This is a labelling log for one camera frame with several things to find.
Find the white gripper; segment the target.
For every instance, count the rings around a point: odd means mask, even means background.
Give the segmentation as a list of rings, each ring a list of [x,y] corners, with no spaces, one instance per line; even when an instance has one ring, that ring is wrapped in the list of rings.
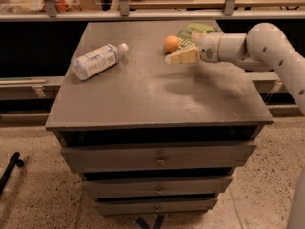
[[[199,57],[204,62],[218,63],[218,50],[223,34],[221,32],[198,32],[193,31],[191,39],[197,47],[183,48],[165,57],[169,65],[195,63]]]

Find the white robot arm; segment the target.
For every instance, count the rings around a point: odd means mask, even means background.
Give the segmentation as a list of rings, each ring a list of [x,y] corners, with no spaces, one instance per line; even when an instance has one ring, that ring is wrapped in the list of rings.
[[[192,34],[193,45],[174,52],[166,61],[229,62],[241,69],[273,69],[300,111],[305,111],[305,59],[275,25],[261,23],[246,34],[223,32]],[[290,122],[272,124],[263,132],[251,163],[237,174],[230,190],[240,229],[305,229],[304,154],[301,132]]]

